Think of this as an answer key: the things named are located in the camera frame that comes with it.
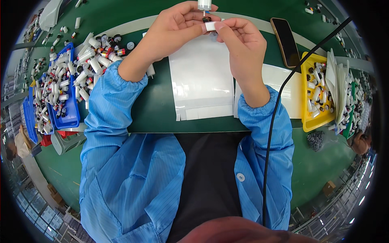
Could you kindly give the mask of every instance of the white button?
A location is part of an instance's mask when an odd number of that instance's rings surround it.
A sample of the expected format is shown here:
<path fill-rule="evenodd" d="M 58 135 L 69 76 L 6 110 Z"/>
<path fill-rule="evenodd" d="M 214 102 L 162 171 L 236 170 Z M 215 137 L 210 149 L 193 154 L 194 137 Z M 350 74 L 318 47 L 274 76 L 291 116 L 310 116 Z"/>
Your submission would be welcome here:
<path fill-rule="evenodd" d="M 240 182 L 244 181 L 244 175 L 242 173 L 237 174 L 237 178 Z"/>

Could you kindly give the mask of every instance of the factory floor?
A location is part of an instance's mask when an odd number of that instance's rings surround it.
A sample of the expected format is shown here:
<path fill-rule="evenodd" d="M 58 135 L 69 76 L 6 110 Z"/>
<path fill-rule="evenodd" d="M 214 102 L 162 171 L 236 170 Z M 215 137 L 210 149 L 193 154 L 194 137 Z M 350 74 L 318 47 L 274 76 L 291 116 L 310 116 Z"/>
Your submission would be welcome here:
<path fill-rule="evenodd" d="M 307 144 L 308 133 L 305 133 L 302 128 L 293 129 L 295 149 L 292 159 L 292 209 L 314 198 L 321 192 L 327 181 L 335 181 L 355 157 L 355 153 L 347 146 L 344 137 L 335 136 L 333 131 L 327 130 L 327 127 L 317 130 L 325 132 L 325 140 L 322 150 L 314 152 Z M 80 210 L 81 150 L 82 146 L 79 146 L 59 156 L 50 145 L 42 147 L 42 152 L 35 156 L 47 182 L 53 184 L 67 205 L 76 211 Z"/>

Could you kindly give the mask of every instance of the person's right hand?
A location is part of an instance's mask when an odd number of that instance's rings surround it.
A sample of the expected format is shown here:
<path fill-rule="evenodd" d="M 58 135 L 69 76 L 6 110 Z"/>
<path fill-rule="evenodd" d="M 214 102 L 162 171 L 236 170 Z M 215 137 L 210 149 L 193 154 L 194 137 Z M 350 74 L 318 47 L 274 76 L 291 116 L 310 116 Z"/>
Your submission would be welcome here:
<path fill-rule="evenodd" d="M 225 43 L 230 52 L 230 69 L 242 89 L 246 103 L 262 107 L 270 94 L 262 81 L 262 64 L 266 40 L 255 25 L 247 19 L 230 18 L 215 23 L 217 41 Z"/>

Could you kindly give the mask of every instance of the person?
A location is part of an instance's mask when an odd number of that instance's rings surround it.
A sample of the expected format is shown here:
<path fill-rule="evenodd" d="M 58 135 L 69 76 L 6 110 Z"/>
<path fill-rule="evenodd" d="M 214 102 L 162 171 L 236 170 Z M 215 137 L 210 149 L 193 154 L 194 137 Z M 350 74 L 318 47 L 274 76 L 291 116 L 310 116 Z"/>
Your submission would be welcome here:
<path fill-rule="evenodd" d="M 211 12 L 216 10 L 212 5 Z M 250 132 L 128 135 L 131 108 L 149 81 L 150 64 L 207 33 L 197 2 L 163 10 L 91 92 L 81 152 L 81 224 L 98 243 L 317 242 L 286 231 L 294 144 L 281 104 L 262 215 L 267 140 L 278 95 L 262 81 L 266 40 L 247 19 L 220 22 L 206 16 L 217 21 L 217 41 L 230 52 L 230 69 L 243 91 L 239 119 Z"/>
<path fill-rule="evenodd" d="M 366 128 L 365 133 L 359 130 L 354 136 L 347 139 L 347 144 L 356 154 L 365 154 L 371 146 L 371 129 Z"/>
<path fill-rule="evenodd" d="M 42 138 L 38 135 L 38 144 L 42 141 Z M 6 154 L 7 159 L 12 161 L 18 155 L 24 159 L 31 154 L 31 150 L 35 147 L 34 142 L 28 136 L 27 131 L 23 125 L 19 127 L 19 133 L 15 136 L 15 139 L 9 138 L 6 141 Z"/>

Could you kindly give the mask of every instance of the striped fabric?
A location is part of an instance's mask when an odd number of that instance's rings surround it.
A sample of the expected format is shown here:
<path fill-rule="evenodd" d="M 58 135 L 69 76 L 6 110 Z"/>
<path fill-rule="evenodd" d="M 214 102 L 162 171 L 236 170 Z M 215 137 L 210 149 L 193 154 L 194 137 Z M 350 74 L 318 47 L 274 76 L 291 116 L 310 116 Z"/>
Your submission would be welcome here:
<path fill-rule="evenodd" d="M 90 96 L 87 141 L 81 152 L 81 223 L 100 242 L 166 242 L 177 213 L 185 153 L 173 134 L 131 134 L 131 107 L 148 79 L 123 80 L 113 63 Z M 262 223 L 264 159 L 277 91 L 251 108 L 239 99 L 241 122 L 252 131 L 238 146 L 235 162 L 243 217 Z M 267 222 L 288 229 L 294 150 L 292 126 L 281 105 L 275 118 L 267 181 Z"/>

